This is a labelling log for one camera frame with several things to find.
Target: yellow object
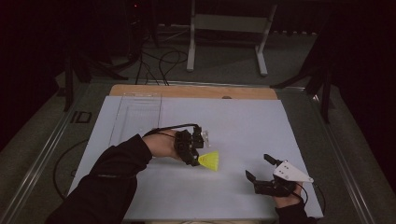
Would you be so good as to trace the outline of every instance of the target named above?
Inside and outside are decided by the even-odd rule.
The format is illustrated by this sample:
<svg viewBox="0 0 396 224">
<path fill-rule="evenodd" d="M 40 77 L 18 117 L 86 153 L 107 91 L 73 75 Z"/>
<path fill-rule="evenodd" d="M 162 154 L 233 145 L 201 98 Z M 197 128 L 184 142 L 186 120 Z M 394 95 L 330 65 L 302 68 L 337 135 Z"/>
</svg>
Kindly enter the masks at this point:
<svg viewBox="0 0 396 224">
<path fill-rule="evenodd" d="M 217 171 L 219 167 L 219 152 L 212 151 L 198 158 L 198 162 L 204 167 Z"/>
</svg>

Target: hand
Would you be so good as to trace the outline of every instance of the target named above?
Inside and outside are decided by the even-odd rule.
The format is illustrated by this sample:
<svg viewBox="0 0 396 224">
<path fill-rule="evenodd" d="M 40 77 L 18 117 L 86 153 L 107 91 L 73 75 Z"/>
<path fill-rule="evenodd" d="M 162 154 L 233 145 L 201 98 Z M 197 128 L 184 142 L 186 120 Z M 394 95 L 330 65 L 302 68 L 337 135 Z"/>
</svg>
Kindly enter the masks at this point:
<svg viewBox="0 0 396 224">
<path fill-rule="evenodd" d="M 294 190 L 294 193 L 297 195 L 301 195 L 301 190 L 302 190 L 302 182 L 298 182 L 296 185 L 296 189 Z M 300 202 L 300 198 L 295 196 L 294 194 L 289 195 L 288 197 L 273 197 L 276 207 L 277 208 L 283 208 L 286 206 L 294 205 Z"/>
<path fill-rule="evenodd" d="M 181 158 L 175 151 L 175 133 L 174 130 L 160 131 L 143 137 L 143 141 L 148 146 L 151 155 L 154 157 L 171 157 L 175 160 L 181 161 Z"/>
</svg>

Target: white metal frame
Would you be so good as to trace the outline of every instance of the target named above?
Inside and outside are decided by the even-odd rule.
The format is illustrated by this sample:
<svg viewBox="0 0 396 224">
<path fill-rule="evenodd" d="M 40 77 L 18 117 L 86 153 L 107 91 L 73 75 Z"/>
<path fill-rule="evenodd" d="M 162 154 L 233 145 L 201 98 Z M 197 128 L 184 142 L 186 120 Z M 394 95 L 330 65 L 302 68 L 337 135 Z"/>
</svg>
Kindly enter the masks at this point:
<svg viewBox="0 0 396 224">
<path fill-rule="evenodd" d="M 268 71 L 265 65 L 262 51 L 267 41 L 272 20 L 276 12 L 276 5 L 271 6 L 271 11 L 267 17 L 235 17 L 235 16 L 220 16 L 220 15 L 206 15 L 195 14 L 195 0 L 191 0 L 191 26 L 190 26 L 190 48 L 187 60 L 187 71 L 194 70 L 195 61 L 195 30 L 220 30 L 220 31 L 237 31 L 250 32 L 262 34 L 262 42 L 256 46 L 257 61 L 260 68 L 260 74 L 267 76 Z"/>
</svg>

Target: person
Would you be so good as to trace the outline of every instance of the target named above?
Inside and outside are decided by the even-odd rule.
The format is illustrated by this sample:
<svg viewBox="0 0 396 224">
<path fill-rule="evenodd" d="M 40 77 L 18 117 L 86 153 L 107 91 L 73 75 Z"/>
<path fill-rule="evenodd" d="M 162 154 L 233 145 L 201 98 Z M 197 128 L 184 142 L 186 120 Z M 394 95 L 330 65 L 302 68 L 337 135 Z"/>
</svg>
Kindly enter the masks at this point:
<svg viewBox="0 0 396 224">
<path fill-rule="evenodd" d="M 145 170 L 152 157 L 181 161 L 174 150 L 176 131 L 141 137 L 135 135 L 99 157 L 90 173 L 64 202 L 48 216 L 47 224 L 121 223 L 134 197 L 136 175 Z M 295 190 L 301 194 L 301 187 Z M 307 217 L 303 202 L 296 196 L 274 197 L 280 224 L 316 223 Z"/>
</svg>

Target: black sleeve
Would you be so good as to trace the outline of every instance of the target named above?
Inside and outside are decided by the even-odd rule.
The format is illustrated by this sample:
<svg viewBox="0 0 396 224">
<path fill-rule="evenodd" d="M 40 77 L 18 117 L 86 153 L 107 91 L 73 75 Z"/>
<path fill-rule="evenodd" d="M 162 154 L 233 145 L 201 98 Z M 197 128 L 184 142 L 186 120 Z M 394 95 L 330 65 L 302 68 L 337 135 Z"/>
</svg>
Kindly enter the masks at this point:
<svg viewBox="0 0 396 224">
<path fill-rule="evenodd" d="M 304 210 L 304 203 L 299 202 L 295 205 L 276 208 L 279 215 L 279 224 L 315 224 L 317 220 L 313 217 L 308 217 Z"/>
<path fill-rule="evenodd" d="M 46 223 L 121 223 L 152 156 L 139 135 L 107 149 Z"/>
</svg>

